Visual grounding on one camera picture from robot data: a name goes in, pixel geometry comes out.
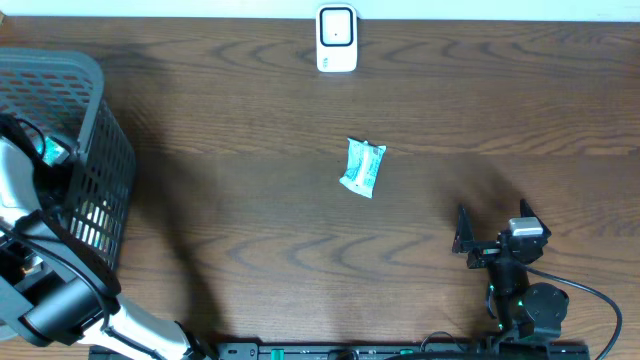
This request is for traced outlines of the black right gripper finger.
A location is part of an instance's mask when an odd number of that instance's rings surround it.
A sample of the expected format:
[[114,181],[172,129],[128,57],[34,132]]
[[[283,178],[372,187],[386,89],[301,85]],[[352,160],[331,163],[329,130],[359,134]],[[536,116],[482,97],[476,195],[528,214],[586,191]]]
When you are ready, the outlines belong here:
[[453,253],[468,253],[474,246],[474,234],[470,218],[463,205],[458,206],[456,233],[452,244]]
[[529,203],[525,199],[521,199],[520,203],[520,215],[522,217],[534,217],[538,220],[540,227],[542,228],[542,234],[549,238],[552,235],[551,230],[546,226],[546,224],[536,215],[533,211]]

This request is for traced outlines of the light green snack packet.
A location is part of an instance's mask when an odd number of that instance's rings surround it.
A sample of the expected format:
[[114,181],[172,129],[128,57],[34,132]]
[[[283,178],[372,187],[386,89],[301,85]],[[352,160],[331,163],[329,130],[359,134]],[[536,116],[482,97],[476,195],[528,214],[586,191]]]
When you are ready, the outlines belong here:
[[372,199],[379,168],[387,150],[385,145],[348,139],[347,164],[339,183],[348,190]]

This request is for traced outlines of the teal tissue pack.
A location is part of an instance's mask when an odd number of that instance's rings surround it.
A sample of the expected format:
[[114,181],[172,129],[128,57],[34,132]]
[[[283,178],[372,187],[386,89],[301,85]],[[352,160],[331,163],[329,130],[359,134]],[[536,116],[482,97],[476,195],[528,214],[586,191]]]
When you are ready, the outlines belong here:
[[42,160],[49,166],[64,163],[70,155],[65,144],[52,137],[46,137],[44,141],[37,140],[35,147]]

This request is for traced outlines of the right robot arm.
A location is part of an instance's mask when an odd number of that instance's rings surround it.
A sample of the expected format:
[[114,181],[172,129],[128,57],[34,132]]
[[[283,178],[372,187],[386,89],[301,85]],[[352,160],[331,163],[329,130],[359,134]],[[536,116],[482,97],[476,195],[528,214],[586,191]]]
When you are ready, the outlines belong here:
[[527,270],[542,257],[550,236],[524,199],[520,215],[494,241],[476,240],[465,208],[458,208],[452,251],[467,256],[468,268],[488,271],[487,311],[499,321],[499,332],[487,340],[488,350],[498,352],[502,344],[544,347],[560,337],[568,295],[549,283],[532,284]]

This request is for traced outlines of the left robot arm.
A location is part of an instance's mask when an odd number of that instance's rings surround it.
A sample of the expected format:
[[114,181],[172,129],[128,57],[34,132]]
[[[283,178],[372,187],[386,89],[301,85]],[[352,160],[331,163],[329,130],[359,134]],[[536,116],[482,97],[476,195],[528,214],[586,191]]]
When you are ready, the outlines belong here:
[[127,299],[115,275],[135,163],[117,124],[84,123],[90,150],[1,117],[1,322],[35,346],[114,359],[215,359],[180,323]]

